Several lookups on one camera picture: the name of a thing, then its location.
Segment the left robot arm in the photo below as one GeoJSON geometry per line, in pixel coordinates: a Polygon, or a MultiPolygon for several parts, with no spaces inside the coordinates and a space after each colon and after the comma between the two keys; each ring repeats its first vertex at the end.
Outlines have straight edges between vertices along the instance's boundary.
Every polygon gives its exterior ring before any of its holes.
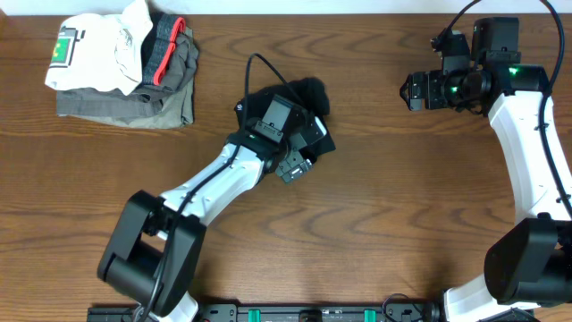
{"type": "Polygon", "coordinates": [[[286,165],[292,178],[312,164],[301,149],[327,130],[317,115],[276,95],[261,117],[246,117],[220,155],[177,188],[126,202],[97,276],[137,302],[112,321],[191,321],[198,304],[188,293],[209,224],[240,194],[286,165]]]}

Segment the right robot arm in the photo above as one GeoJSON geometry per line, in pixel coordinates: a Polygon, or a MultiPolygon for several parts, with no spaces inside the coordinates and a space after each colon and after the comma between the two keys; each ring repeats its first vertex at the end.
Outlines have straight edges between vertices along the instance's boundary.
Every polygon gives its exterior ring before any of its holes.
{"type": "Polygon", "coordinates": [[[451,108],[489,120],[502,148],[515,225],[487,251],[477,278],[442,296],[443,321],[522,321],[571,300],[571,173],[553,123],[549,79],[523,64],[519,22],[476,21],[472,38],[445,29],[432,42],[442,66],[410,74],[412,111],[451,108]]]}

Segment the black t-shirt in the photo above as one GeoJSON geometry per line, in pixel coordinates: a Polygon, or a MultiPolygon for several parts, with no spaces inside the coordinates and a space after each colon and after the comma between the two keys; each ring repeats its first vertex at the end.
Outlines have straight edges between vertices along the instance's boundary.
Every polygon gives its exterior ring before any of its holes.
{"type": "MultiPolygon", "coordinates": [[[[283,84],[273,85],[260,89],[258,92],[248,95],[248,108],[246,120],[251,118],[262,118],[268,109],[275,94],[280,95],[293,103],[303,103],[306,110],[311,111],[327,128],[324,117],[330,113],[330,100],[325,91],[324,83],[315,77],[289,82],[290,87],[298,95],[299,99],[290,93],[283,84]]],[[[304,158],[310,159],[313,163],[326,153],[336,149],[335,143],[329,132],[318,142],[303,148],[300,153],[304,158]]]]}

